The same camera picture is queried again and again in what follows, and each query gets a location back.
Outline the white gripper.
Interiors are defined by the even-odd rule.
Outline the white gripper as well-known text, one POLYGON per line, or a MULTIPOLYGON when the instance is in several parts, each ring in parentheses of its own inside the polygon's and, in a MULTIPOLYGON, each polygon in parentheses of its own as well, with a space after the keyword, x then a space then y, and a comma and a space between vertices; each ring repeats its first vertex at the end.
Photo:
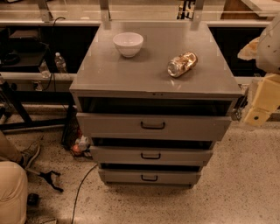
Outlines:
MULTIPOLYGON (((255 60, 258 58, 257 49, 260 38, 254 38, 237 54, 241 60, 255 60)), ((250 126, 262 126, 270 116, 280 107, 280 75, 267 73, 257 82, 252 101, 248 104, 247 114, 243 121, 250 126)))

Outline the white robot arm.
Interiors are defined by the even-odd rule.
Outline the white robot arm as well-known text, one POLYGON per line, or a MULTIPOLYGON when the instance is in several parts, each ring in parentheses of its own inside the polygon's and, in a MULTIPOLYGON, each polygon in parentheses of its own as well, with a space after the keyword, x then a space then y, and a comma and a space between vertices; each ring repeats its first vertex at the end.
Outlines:
POLYGON ((265 76, 257 82, 253 99, 243 121, 251 126, 263 125, 280 106, 280 15, 246 44, 237 54, 242 60, 255 60, 265 76))

